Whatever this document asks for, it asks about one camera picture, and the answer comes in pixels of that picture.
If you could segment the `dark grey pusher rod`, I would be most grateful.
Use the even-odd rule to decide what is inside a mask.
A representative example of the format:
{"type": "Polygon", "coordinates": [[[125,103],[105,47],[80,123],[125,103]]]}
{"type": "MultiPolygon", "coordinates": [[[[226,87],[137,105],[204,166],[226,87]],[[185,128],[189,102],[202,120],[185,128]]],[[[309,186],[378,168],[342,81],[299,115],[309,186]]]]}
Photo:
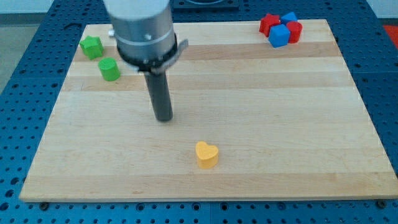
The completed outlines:
{"type": "Polygon", "coordinates": [[[170,121],[173,118],[173,111],[166,74],[145,72],[144,78],[156,120],[170,121]]]}

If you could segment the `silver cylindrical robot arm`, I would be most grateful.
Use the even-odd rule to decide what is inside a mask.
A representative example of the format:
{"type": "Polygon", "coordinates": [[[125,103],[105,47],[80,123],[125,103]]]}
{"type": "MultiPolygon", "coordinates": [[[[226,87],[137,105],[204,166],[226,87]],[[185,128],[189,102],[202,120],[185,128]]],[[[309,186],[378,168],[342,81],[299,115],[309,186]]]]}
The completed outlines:
{"type": "Polygon", "coordinates": [[[188,40],[177,40],[169,0],[104,0],[121,58],[144,74],[155,118],[170,121],[172,102],[166,71],[188,40]]]}

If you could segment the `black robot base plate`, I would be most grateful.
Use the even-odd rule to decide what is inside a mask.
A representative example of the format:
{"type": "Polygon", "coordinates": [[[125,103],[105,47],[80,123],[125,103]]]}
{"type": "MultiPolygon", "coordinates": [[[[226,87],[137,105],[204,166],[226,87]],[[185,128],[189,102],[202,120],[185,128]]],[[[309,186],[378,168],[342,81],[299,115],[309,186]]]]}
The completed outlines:
{"type": "Polygon", "coordinates": [[[174,9],[236,9],[240,0],[171,0],[174,9]]]}

